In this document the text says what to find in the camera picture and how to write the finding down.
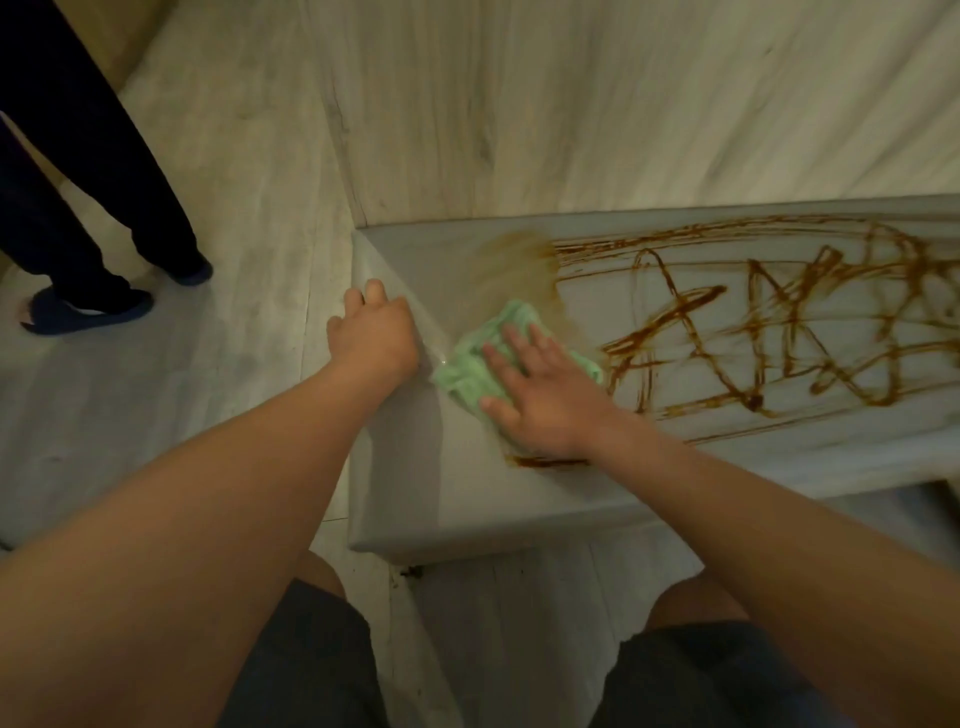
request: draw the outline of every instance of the wall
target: wall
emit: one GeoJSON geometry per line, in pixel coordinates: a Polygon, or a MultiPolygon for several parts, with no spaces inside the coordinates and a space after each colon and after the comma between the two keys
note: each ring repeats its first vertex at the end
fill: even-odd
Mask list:
{"type": "MultiPolygon", "coordinates": [[[[110,84],[119,89],[140,61],[174,0],[57,0],[110,84]]],[[[25,146],[54,183],[63,175],[29,142],[25,146]]],[[[0,253],[0,276],[10,261],[0,253]]]]}
{"type": "Polygon", "coordinates": [[[301,0],[358,227],[960,191],[952,0],[301,0]]]}

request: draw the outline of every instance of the microfiber cloth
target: microfiber cloth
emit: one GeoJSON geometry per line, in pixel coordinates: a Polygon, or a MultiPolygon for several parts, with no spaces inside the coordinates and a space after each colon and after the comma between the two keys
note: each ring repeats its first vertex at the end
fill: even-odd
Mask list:
{"type": "MultiPolygon", "coordinates": [[[[483,420],[486,420],[487,416],[480,409],[479,402],[482,397],[498,397],[504,400],[509,397],[496,375],[487,368],[481,347],[490,342],[511,363],[519,367],[516,354],[500,333],[504,324],[513,324],[524,336],[529,336],[527,329],[531,324],[536,324],[547,336],[552,335],[543,327],[540,315],[533,306],[523,301],[508,301],[499,314],[464,336],[454,347],[453,354],[446,363],[437,367],[430,377],[437,387],[483,420]]],[[[567,351],[567,354],[593,381],[603,384],[603,370],[595,362],[577,352],[567,351]]]]}

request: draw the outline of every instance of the wooden floor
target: wooden floor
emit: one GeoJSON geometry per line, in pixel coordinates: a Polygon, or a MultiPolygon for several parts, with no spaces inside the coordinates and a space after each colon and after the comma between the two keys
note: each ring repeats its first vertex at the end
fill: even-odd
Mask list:
{"type": "MultiPolygon", "coordinates": [[[[0,537],[22,543],[191,434],[316,371],[349,281],[350,222],[294,0],[182,0],[123,99],[217,267],[156,279],[129,235],[64,195],[118,273],[146,276],[142,321],[58,340],[20,331],[0,285],[0,537]]],[[[836,507],[960,569],[928,488],[836,507]]],[[[409,580],[346,549],[338,490],[313,549],[371,624],[397,726],[583,726],[619,642],[698,569],[661,527],[429,567],[409,580]]]]}

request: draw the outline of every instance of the hand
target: hand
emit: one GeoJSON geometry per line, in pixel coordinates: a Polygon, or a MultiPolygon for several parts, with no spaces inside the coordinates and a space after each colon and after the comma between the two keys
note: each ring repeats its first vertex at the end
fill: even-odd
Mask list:
{"type": "Polygon", "coordinates": [[[530,341],[509,324],[503,335],[527,375],[484,345],[487,364],[514,402],[485,397],[480,406],[515,442],[550,457],[589,460],[605,431],[634,416],[619,409],[538,327],[530,326],[530,341]]]}
{"type": "Polygon", "coordinates": [[[343,317],[326,322],[330,360],[351,371],[375,376],[391,391],[417,371],[417,330],[407,300],[387,300],[383,283],[367,281],[366,297],[357,288],[344,294],[343,317]]]}

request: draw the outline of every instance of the shorts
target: shorts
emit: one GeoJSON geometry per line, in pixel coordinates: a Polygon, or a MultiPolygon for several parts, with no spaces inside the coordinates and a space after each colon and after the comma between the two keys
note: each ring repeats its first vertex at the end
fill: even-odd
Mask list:
{"type": "MultiPolygon", "coordinates": [[[[837,713],[749,622],[689,624],[620,645],[591,728],[839,728],[837,713]]],[[[370,628],[294,580],[260,633],[219,728],[386,728],[370,628]]]]}

